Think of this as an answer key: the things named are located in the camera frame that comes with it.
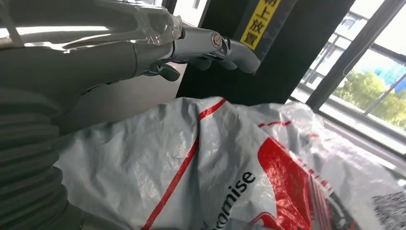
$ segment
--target screw head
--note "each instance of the screw head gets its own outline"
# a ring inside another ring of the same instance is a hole
[[[214,47],[216,48],[220,48],[221,47],[221,36],[219,34],[212,34],[212,44]]]

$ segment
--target gray wall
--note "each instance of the gray wall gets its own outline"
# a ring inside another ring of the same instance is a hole
[[[161,76],[139,76],[103,85],[81,96],[72,111],[55,119],[61,135],[102,122],[123,120],[170,102],[186,69],[186,65],[171,65],[181,73],[175,82]]]

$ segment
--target yellow warning sign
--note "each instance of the yellow warning sign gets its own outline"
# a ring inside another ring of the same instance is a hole
[[[255,49],[262,38],[281,0],[259,0],[251,19],[242,34],[241,42]]]

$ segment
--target tree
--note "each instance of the tree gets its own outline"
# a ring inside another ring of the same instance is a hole
[[[338,87],[333,95],[367,110],[387,90],[383,79],[373,72],[352,71],[342,87]],[[372,111],[376,117],[386,122],[406,128],[406,91],[391,91]]]

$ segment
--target red stripe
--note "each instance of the red stripe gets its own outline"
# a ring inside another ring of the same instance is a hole
[[[200,120],[203,118],[207,117],[208,115],[214,113],[222,104],[226,102],[225,99],[222,99],[219,103],[213,105],[212,107],[204,110],[199,114]],[[193,156],[196,154],[197,147],[199,145],[199,136],[196,137],[196,140],[194,141],[190,151],[185,157],[185,160],[183,163],[180,165],[178,171],[176,172],[175,176],[173,177],[172,181],[170,182],[168,188],[166,189],[163,197],[155,207],[155,209],[152,211],[151,215],[149,216],[148,220],[145,222],[145,225],[141,230],[149,230],[154,223],[155,219],[158,217],[158,215],[161,213],[162,209],[165,207],[167,201],[169,200],[170,196],[172,195],[173,191],[175,191],[176,186],[178,185],[179,181],[181,180],[183,174],[185,173],[186,169],[188,168],[190,162],[193,159]]]
[[[272,126],[272,125],[281,125],[281,126],[288,126],[290,125],[292,122],[291,121],[287,121],[287,122],[283,122],[283,121],[274,121],[268,124],[265,123],[261,123],[258,125],[258,127],[263,127],[263,126]]]
[[[317,194],[317,184],[316,184],[315,180],[313,180],[313,179],[312,179],[312,189],[313,189],[313,195],[315,198],[315,207],[316,207],[315,211],[317,213],[317,221],[318,221],[318,224],[320,225],[320,229],[325,230],[323,218],[321,217],[320,202],[319,202],[319,198],[318,198],[318,194]]]
[[[317,195],[318,195],[318,201],[319,201],[318,203],[320,205],[320,210],[321,210],[320,218],[323,219],[323,224],[324,224],[324,228],[322,230],[328,230],[329,229],[328,221],[327,221],[326,210],[325,210],[324,201],[323,201],[324,196],[323,196],[323,193],[322,193],[320,187],[318,186],[318,184],[315,184],[315,186],[316,186]]]
[[[212,107],[210,107],[210,108],[204,110],[203,112],[201,112],[201,113],[199,114],[200,120],[202,120],[203,118],[207,117],[208,115],[214,113],[214,112],[215,112],[218,108],[220,108],[220,106],[221,106],[222,104],[224,104],[226,101],[227,101],[226,99],[222,99],[219,103],[217,103],[217,104],[213,105]]]
[[[196,138],[195,142],[191,150],[186,155],[185,160],[183,161],[182,165],[180,166],[178,172],[173,177],[172,181],[170,182],[168,188],[164,196],[161,198],[160,202],[155,207],[154,211],[152,211],[151,215],[149,216],[148,220],[146,221],[145,225],[141,230],[149,230],[154,223],[155,219],[161,213],[162,209],[166,205],[166,202],[169,200],[170,196],[172,195],[173,191],[175,190],[176,186],[178,185],[180,179],[182,178],[183,174],[185,173],[186,169],[188,168],[190,162],[192,161],[193,156],[196,153],[197,146],[199,145],[199,137]]]
[[[355,227],[355,221],[352,222],[351,227],[348,230],[353,230]]]

